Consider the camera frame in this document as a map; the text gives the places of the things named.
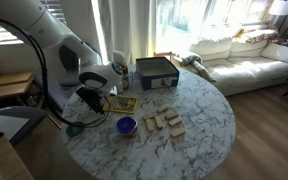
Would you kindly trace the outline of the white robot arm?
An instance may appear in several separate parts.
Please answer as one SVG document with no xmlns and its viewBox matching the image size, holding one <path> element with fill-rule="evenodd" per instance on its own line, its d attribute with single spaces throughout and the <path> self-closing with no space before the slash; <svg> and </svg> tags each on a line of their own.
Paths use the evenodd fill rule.
<svg viewBox="0 0 288 180">
<path fill-rule="evenodd" d="M 0 0 L 0 26 L 22 41 L 30 35 L 41 48 L 64 46 L 79 62 L 77 94 L 96 113 L 103 112 L 101 99 L 116 86 L 122 68 L 116 62 L 101 63 L 101 57 L 64 23 L 55 18 L 39 0 Z"/>
</svg>

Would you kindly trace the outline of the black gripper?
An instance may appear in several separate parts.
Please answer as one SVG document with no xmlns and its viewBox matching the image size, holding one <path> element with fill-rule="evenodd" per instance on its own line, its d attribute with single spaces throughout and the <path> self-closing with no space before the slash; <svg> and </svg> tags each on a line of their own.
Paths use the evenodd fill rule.
<svg viewBox="0 0 288 180">
<path fill-rule="evenodd" d="M 76 90 L 76 94 L 95 112 L 103 114 L 103 106 L 101 97 L 93 90 L 80 87 Z"/>
</svg>

